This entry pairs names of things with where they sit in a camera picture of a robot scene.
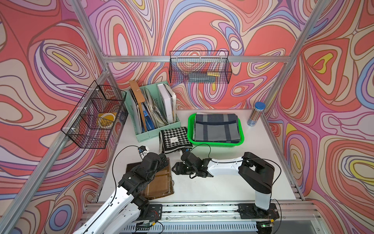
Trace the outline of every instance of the black cable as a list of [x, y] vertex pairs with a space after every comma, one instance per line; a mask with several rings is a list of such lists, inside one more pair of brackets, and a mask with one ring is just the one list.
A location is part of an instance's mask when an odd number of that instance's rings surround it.
[[[129, 145], [129, 146], [126, 146], [125, 148], [123, 148], [123, 149], [121, 149], [121, 151], [120, 152], [122, 152], [122, 150], [124, 150], [124, 149], [126, 149], [127, 147], [130, 147], [130, 146], [135, 146], [135, 147], [137, 147], [136, 145]], [[113, 166], [114, 166], [114, 161], [116, 160], [116, 158], [117, 158], [117, 156], [119, 155], [119, 153], [120, 152], [118, 152], [118, 154], [115, 156], [115, 158], [114, 158], [114, 160], [113, 160], [113, 164], [112, 164], [112, 175], [113, 175], [113, 179], [114, 179], [114, 196], [113, 196], [113, 198], [112, 198], [112, 200], [111, 200], [111, 202], [108, 204], [108, 206], [107, 207], [105, 207], [105, 209], [97, 216], [97, 218], [88, 226], [88, 228], [83, 232], [83, 233], [85, 233], [85, 232], [87, 232], [88, 231], [88, 229], [92, 226], [92, 224], [94, 224], [95, 223], [95, 221], [106, 211], [106, 209], [108, 209], [108, 207], [110, 206], [110, 204], [113, 202], [113, 200], [114, 200], [114, 198], [116, 197], [116, 193], [117, 193], [117, 183], [116, 183], [116, 179], [115, 179], [115, 177], [114, 177], [114, 171], [113, 171]]]
[[[277, 178], [274, 180], [274, 182], [273, 182], [273, 184], [274, 184], [277, 181], [277, 179], [280, 177], [280, 175], [282, 173], [282, 168], [279, 166], [278, 163], [274, 162], [273, 160], [266, 159], [266, 158], [247, 158], [247, 159], [243, 159], [243, 160], [240, 160], [240, 161], [234, 161], [234, 162], [242, 162], [242, 161], [248, 161], [248, 160], [258, 160], [258, 159], [273, 162], [279, 167], [280, 172], [279, 172], [279, 175], [277, 176]], [[233, 162], [216, 162], [216, 161], [213, 161], [213, 160], [212, 160], [212, 162], [215, 162], [215, 163], [233, 163]]]
[[210, 158], [209, 155], [210, 155], [210, 152], [212, 151], [212, 148], [210, 147], [210, 145], [204, 143], [204, 144], [199, 144], [199, 145], [195, 146], [194, 148], [196, 148], [196, 147], [198, 147], [198, 146], [200, 146], [200, 145], [207, 145], [207, 146], [209, 146], [209, 154], [208, 154], [208, 158]]
[[[134, 146], [134, 147], [136, 147], [136, 148], [139, 149], [139, 147], [137, 147], [136, 145], [128, 145], [128, 146], [126, 146], [125, 148], [121, 149], [120, 152], [122, 152], [124, 149], [126, 149], [127, 147], [130, 147], [130, 146]], [[117, 193], [117, 183], [116, 183], [116, 179], [115, 179], [115, 177], [114, 177], [113, 166], [114, 166], [114, 162], [115, 162], [117, 156], [120, 154], [120, 152], [118, 152], [118, 154], [115, 156], [115, 158], [114, 158], [114, 160], [113, 160], [113, 164], [112, 164], [112, 176], [113, 176], [113, 180], [114, 180], [114, 187], [115, 187], [115, 190], [114, 190], [114, 196], [113, 196], [113, 198], [112, 198], [112, 200], [111, 200], [110, 203], [113, 202], [114, 198], [116, 197], [116, 193]]]
[[279, 226], [278, 226], [278, 228], [277, 228], [277, 230], [273, 233], [273, 234], [275, 234], [278, 230], [279, 230], [279, 228], [281, 227], [281, 223], [282, 223], [282, 208], [281, 208], [281, 206], [280, 206], [280, 204], [279, 204], [279, 202], [278, 202], [278, 200], [276, 200], [277, 201], [277, 203], [278, 203], [278, 205], [279, 205], [279, 209], [280, 209], [280, 222], [279, 222]]
[[161, 224], [162, 225], [162, 231], [160, 232], [160, 233], [158, 233], [158, 234], [161, 234], [163, 231], [164, 231], [164, 225], [161, 223], [161, 222], [159, 222], [159, 224]]

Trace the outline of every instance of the psychedelic wallpaper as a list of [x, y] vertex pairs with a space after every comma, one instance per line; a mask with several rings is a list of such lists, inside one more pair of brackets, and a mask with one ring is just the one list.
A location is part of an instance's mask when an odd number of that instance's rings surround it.
[[332, 233], [374, 233], [374, 2], [333, 0], [267, 112]]
[[[240, 0], [92, 0], [85, 10], [105, 55], [169, 55], [220, 50], [289, 55], [315, 2]], [[252, 108], [264, 100], [281, 63], [232, 63], [227, 84], [172, 84], [180, 109]], [[166, 80], [168, 63], [112, 63], [121, 88]]]
[[[11, 0], [0, 1], [0, 73], [1, 216], [101, 68], [67, 1]], [[114, 142], [68, 142], [12, 233], [71, 233]]]

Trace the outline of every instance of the folded gray cloth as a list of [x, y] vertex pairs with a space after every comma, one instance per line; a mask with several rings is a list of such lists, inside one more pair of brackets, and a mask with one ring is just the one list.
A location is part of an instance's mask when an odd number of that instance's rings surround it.
[[236, 114], [196, 115], [194, 140], [239, 143], [240, 134]]

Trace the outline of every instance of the brown cloth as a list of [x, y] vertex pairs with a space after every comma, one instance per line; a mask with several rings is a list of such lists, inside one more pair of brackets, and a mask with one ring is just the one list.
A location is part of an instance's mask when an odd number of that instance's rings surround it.
[[[170, 161], [167, 167], [157, 172], [153, 181], [143, 190], [140, 195], [148, 200], [166, 197], [174, 193], [173, 180], [171, 179]], [[141, 162], [127, 164], [126, 172], [129, 172], [134, 166], [139, 165]]]

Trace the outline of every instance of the mint green file holder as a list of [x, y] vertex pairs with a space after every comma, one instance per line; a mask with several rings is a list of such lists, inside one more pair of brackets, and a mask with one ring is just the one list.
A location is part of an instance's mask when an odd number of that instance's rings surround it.
[[[149, 93], [151, 94], [151, 96], [153, 97], [153, 99], [155, 100], [155, 102], [157, 104], [157, 107], [160, 109], [161, 113], [164, 113], [165, 110], [164, 110], [164, 107], [162, 105], [161, 95], [160, 95], [159, 89], [157, 87], [157, 85], [161, 84], [161, 83], [169, 85], [169, 83], [167, 81], [162, 81], [162, 82], [158, 82], [158, 83], [155, 83], [155, 84], [142, 86], [142, 87], [140, 87], [140, 89], [147, 89], [149, 91]], [[134, 126], [135, 136], [136, 136], [138, 142], [143, 142], [145, 140], [149, 140], [151, 138], [158, 137], [159, 132], [161, 130], [170, 129], [170, 128], [179, 128], [181, 126], [181, 122], [179, 121], [179, 118], [177, 116], [177, 122], [175, 122], [173, 124], [169, 124], [169, 125], [166, 125], [164, 127], [156, 128], [154, 130], [138, 134], [136, 132], [136, 128], [135, 128], [134, 107], [132, 106], [132, 103], [131, 103], [131, 98], [132, 97], [131, 97], [130, 91], [125, 90], [125, 92], [127, 93], [126, 100], [125, 100], [125, 106], [127, 108], [127, 111], [129, 112], [129, 116], [130, 116], [131, 122]]]

